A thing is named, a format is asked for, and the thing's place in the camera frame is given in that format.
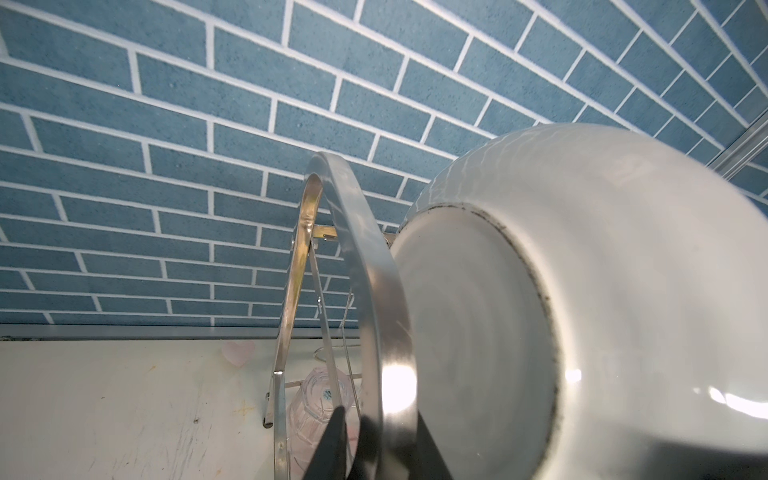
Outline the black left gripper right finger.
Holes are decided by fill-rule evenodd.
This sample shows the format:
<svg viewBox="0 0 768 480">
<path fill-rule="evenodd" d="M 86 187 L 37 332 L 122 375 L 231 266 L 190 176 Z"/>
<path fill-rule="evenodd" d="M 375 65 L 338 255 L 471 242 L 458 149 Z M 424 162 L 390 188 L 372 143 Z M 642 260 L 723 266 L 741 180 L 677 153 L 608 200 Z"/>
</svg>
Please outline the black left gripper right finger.
<svg viewBox="0 0 768 480">
<path fill-rule="evenodd" d="M 453 479 L 422 415 L 418 416 L 416 454 L 412 468 L 412 478 L 415 480 Z"/>
</svg>

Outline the white patterned large bowl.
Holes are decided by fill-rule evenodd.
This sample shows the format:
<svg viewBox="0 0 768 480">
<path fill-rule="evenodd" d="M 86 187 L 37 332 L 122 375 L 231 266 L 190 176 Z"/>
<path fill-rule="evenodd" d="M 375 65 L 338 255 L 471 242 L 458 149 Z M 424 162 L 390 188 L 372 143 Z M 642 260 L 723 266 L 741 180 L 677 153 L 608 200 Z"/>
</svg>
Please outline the white patterned large bowl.
<svg viewBox="0 0 768 480">
<path fill-rule="evenodd" d="M 392 254 L 452 477 L 766 477 L 767 221 L 697 161 L 513 132 L 437 175 Z"/>
</svg>

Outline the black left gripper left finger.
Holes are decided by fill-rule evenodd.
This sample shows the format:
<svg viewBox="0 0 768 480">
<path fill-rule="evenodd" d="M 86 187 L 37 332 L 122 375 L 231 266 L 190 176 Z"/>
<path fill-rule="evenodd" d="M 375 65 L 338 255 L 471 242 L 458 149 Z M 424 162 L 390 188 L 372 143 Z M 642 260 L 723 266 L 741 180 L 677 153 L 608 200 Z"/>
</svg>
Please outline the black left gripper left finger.
<svg viewBox="0 0 768 480">
<path fill-rule="evenodd" d="M 345 480 L 347 446 L 346 410 L 339 406 L 326 425 L 303 479 Z"/>
</svg>

